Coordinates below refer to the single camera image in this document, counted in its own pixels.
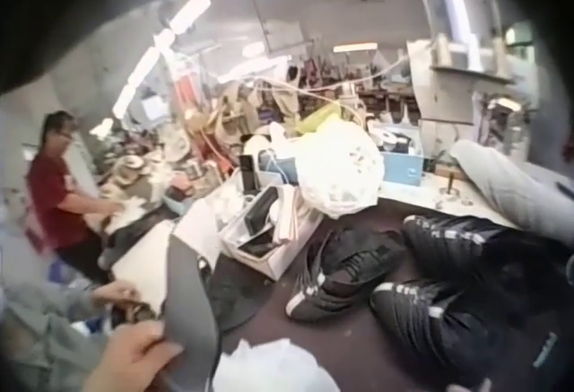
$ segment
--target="gray fabric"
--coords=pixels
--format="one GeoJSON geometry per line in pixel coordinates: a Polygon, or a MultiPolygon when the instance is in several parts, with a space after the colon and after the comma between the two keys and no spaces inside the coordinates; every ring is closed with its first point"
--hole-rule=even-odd
{"type": "Polygon", "coordinates": [[[488,204],[525,231],[574,248],[574,202],[537,182],[500,152],[472,141],[454,144],[450,155],[488,204]]]}
{"type": "Polygon", "coordinates": [[[71,322],[103,313],[90,291],[52,283],[4,283],[0,339],[14,373],[34,392],[78,392],[96,367],[104,336],[84,336],[71,322]]]}

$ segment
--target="red shirt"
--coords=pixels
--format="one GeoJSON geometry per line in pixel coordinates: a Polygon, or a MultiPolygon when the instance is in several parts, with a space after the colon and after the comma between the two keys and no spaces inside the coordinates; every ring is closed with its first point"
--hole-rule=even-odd
{"type": "Polygon", "coordinates": [[[73,246],[88,237],[88,225],[80,214],[57,207],[74,187],[63,158],[40,152],[32,161],[27,181],[32,206],[50,248],[73,246]]]}

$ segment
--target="white plastic bag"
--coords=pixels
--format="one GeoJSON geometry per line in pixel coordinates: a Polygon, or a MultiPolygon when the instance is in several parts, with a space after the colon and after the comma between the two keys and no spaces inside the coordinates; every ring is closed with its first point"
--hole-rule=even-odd
{"type": "Polygon", "coordinates": [[[224,354],[213,379],[214,392],[339,392],[313,355],[283,339],[250,347],[241,341],[224,354]]]}
{"type": "Polygon", "coordinates": [[[383,158],[355,123],[333,117],[304,135],[295,167],[305,201],[333,219],[377,204],[383,158]]]}

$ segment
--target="dark hair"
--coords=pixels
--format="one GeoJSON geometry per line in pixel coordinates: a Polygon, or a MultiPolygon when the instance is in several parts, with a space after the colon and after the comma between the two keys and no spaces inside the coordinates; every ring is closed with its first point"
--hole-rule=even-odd
{"type": "Polygon", "coordinates": [[[65,124],[70,121],[74,121],[74,117],[66,111],[56,111],[51,114],[47,114],[44,117],[44,123],[42,124],[42,133],[39,140],[40,146],[43,146],[46,143],[48,133],[61,131],[65,124]]]}

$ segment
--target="woman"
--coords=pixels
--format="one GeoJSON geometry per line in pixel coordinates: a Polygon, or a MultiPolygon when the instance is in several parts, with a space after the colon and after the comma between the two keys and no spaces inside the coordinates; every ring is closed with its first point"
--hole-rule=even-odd
{"type": "Polygon", "coordinates": [[[112,215],[121,204],[89,196],[75,183],[64,154],[73,141],[74,118],[65,111],[44,119],[40,149],[27,176],[30,199],[48,248],[66,264],[96,283],[107,283],[108,274],[98,266],[100,237],[83,215],[112,215]]]}

